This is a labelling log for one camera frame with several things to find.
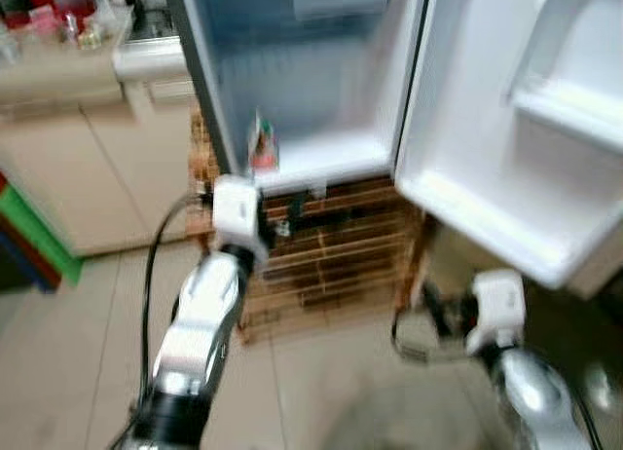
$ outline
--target wooden crate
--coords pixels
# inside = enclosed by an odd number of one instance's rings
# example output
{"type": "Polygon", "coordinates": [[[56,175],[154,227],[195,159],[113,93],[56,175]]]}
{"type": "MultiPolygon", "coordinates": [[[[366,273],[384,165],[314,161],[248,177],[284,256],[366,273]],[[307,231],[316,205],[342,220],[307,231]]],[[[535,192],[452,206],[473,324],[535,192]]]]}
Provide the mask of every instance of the wooden crate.
{"type": "MultiPolygon", "coordinates": [[[[196,186],[198,180],[212,182],[218,167],[201,114],[192,121],[190,185],[196,186]]],[[[269,221],[284,219],[293,198],[267,199],[269,221]]],[[[307,196],[303,216],[341,210],[351,218],[277,238],[248,287],[239,329],[244,340],[391,312],[409,274],[422,214],[384,176],[329,187],[322,199],[307,196]]],[[[187,232],[207,247],[209,211],[192,208],[187,232]]]]}

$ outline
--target tiled floor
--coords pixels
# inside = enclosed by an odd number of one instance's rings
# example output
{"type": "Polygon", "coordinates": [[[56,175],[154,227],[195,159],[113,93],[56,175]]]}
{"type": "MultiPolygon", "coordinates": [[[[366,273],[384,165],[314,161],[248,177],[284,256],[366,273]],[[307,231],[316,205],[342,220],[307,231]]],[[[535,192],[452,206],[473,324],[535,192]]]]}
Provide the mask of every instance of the tiled floor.
{"type": "MultiPolygon", "coordinates": [[[[192,244],[159,252],[152,345],[196,263],[192,244]]],[[[138,377],[146,251],[86,263],[55,296],[0,295],[0,448],[102,449],[138,377]]],[[[422,367],[388,342],[389,317],[231,348],[202,449],[505,449],[484,372],[422,367]]]]}

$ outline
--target refrigerator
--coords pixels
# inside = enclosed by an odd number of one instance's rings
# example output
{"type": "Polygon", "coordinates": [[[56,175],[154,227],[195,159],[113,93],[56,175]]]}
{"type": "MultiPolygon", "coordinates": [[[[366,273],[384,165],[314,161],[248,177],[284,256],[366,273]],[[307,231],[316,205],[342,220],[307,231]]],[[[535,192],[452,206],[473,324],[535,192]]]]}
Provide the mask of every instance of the refrigerator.
{"type": "Polygon", "coordinates": [[[558,287],[623,219],[622,1],[168,4],[222,171],[266,195],[389,173],[558,287]],[[249,167],[258,113],[276,169],[249,167]]]}

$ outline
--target cabinet door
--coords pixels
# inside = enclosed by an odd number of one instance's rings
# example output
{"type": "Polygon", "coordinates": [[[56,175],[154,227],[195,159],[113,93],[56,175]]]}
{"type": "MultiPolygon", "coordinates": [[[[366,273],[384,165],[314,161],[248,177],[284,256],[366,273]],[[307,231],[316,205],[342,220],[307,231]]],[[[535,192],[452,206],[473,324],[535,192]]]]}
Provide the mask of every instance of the cabinet door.
{"type": "MultiPolygon", "coordinates": [[[[172,203],[188,191],[191,132],[188,101],[151,107],[142,117],[125,103],[91,108],[87,116],[154,234],[172,203]]],[[[181,214],[166,234],[180,237],[184,230],[181,214]]]]}
{"type": "Polygon", "coordinates": [[[79,112],[0,128],[0,167],[76,254],[147,240],[147,230],[79,112]]]}
{"type": "Polygon", "coordinates": [[[566,82],[581,63],[584,76],[573,81],[604,93],[607,81],[588,79],[620,71],[613,53],[623,53],[623,38],[608,27],[621,0],[579,1],[574,12],[578,0],[429,0],[396,169],[405,197],[550,287],[567,282],[623,217],[623,154],[578,139],[579,116],[569,113],[592,114],[595,103],[560,97],[556,107],[572,118],[562,124],[527,114],[509,95],[527,56],[525,70],[551,72],[539,84],[566,82]],[[542,24],[556,34],[549,43],[534,30],[542,24]],[[536,68],[554,55],[564,62],[536,68]]]}

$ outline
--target green object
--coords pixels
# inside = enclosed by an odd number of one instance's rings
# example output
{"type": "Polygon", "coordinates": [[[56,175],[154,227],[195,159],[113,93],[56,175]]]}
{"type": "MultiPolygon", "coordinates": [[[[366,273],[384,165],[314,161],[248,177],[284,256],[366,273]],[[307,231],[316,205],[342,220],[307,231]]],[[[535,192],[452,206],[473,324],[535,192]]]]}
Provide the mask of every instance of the green object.
{"type": "Polygon", "coordinates": [[[0,212],[60,273],[74,284],[80,279],[82,260],[72,256],[41,222],[11,185],[0,193],[0,212]]]}

